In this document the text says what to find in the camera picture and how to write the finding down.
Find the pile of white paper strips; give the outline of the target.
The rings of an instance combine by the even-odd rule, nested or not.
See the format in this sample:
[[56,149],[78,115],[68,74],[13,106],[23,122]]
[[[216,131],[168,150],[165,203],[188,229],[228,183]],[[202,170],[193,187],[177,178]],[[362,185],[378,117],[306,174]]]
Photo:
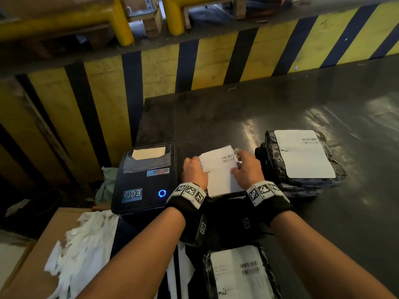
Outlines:
[[76,299],[111,258],[119,217],[111,210],[84,212],[79,226],[65,233],[65,245],[58,240],[44,271],[58,278],[47,299]]

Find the green cloth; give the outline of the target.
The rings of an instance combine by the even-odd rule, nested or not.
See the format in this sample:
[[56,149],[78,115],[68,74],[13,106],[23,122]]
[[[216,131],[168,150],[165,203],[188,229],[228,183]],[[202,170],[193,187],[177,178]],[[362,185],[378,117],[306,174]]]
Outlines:
[[114,167],[102,167],[101,169],[103,171],[104,182],[95,195],[96,205],[112,202],[118,173],[118,169]]

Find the yellow black striped barrier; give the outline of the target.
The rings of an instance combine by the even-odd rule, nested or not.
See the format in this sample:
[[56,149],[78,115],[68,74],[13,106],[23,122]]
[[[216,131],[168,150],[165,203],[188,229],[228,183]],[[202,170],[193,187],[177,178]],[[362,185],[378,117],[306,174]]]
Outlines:
[[0,195],[99,181],[158,96],[399,54],[399,0],[147,43],[0,62]]

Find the black bagged parcel, unlabelled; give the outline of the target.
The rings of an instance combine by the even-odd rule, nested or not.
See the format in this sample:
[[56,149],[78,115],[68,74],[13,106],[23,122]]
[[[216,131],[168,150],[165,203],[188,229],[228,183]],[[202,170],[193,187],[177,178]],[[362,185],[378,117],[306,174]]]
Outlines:
[[245,246],[268,234],[247,196],[209,201],[205,217],[207,227],[203,247],[208,250]]

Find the white shipping label sheet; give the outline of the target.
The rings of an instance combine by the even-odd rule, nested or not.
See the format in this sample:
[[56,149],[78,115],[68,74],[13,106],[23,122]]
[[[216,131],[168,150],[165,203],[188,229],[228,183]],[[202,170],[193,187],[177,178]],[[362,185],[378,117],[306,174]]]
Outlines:
[[203,172],[208,174],[207,193],[210,198],[243,192],[231,173],[232,168],[237,168],[236,155],[231,145],[205,152],[199,159]]

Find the wooden pallet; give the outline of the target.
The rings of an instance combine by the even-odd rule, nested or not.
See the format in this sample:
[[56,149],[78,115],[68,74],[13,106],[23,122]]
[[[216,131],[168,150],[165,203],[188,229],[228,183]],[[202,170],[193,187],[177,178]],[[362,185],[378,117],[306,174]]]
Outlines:
[[135,39],[154,39],[160,36],[163,17],[159,0],[120,1]]

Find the white label backing strips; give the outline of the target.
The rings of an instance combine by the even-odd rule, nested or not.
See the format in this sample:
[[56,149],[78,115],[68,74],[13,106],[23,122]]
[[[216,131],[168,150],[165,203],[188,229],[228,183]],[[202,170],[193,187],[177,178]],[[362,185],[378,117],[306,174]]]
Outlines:
[[186,246],[179,241],[166,271],[171,299],[189,299],[188,284],[194,272],[195,268],[186,254]]

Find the black bagged parcel, barcode label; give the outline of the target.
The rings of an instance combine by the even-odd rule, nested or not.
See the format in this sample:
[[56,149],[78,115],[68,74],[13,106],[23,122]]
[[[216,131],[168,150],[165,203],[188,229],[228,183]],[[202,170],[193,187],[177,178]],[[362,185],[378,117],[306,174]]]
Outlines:
[[203,257],[209,299],[282,299],[281,289],[259,243]]

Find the person's left forearm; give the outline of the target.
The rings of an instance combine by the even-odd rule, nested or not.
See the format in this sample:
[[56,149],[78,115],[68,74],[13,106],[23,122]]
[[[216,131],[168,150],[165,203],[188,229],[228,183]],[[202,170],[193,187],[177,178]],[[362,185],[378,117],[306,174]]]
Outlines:
[[76,299],[154,299],[186,221],[168,207],[124,246]]

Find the black label printer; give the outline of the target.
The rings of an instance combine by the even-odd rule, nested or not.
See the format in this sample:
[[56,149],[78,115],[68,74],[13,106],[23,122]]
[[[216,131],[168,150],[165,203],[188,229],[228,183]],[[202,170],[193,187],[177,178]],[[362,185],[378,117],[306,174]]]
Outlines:
[[176,147],[173,142],[134,147],[122,157],[111,210],[120,216],[160,211],[177,185]]

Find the person's left hand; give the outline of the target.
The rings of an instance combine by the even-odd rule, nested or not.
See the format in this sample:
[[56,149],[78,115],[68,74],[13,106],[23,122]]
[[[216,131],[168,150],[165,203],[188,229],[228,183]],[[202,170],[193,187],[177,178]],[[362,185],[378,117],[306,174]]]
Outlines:
[[183,183],[194,183],[198,185],[202,190],[207,190],[208,186],[208,173],[203,172],[202,166],[186,165],[183,166],[182,172]]

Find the person's right hand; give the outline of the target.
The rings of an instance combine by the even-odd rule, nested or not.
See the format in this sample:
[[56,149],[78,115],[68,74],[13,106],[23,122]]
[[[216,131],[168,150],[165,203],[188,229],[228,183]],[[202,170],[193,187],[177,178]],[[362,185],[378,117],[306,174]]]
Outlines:
[[241,160],[238,167],[242,172],[242,184],[238,184],[242,189],[248,190],[252,185],[265,181],[261,163],[256,157],[246,151],[237,151],[237,157]]

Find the brown cardboard box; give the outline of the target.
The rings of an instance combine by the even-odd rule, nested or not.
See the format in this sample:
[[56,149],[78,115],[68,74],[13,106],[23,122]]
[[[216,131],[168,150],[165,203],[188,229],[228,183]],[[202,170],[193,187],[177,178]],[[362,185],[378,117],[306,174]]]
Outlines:
[[44,271],[46,262],[59,240],[65,245],[65,233],[79,226],[81,208],[58,208],[39,240],[18,270],[0,299],[47,299],[55,291],[58,278]]

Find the yellow steel guard rail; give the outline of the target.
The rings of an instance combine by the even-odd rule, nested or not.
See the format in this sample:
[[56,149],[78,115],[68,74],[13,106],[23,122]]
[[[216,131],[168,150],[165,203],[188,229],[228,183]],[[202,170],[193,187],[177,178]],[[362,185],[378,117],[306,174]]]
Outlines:
[[172,36],[180,36],[185,30],[185,8],[195,8],[201,5],[215,5],[232,2],[233,16],[236,20],[242,20],[246,16],[246,0],[162,0],[169,33]]
[[77,9],[44,15],[39,18],[2,21],[0,23],[0,42],[60,33],[105,23],[111,26],[121,46],[130,46],[135,43],[120,0],[91,3]]

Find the black bagged parcel, large label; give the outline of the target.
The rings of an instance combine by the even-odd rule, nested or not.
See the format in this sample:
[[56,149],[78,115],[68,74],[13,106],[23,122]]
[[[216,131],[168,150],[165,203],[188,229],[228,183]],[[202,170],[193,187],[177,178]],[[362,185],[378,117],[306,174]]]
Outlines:
[[313,130],[267,130],[255,149],[266,180],[289,199],[318,196],[347,177],[323,133]]

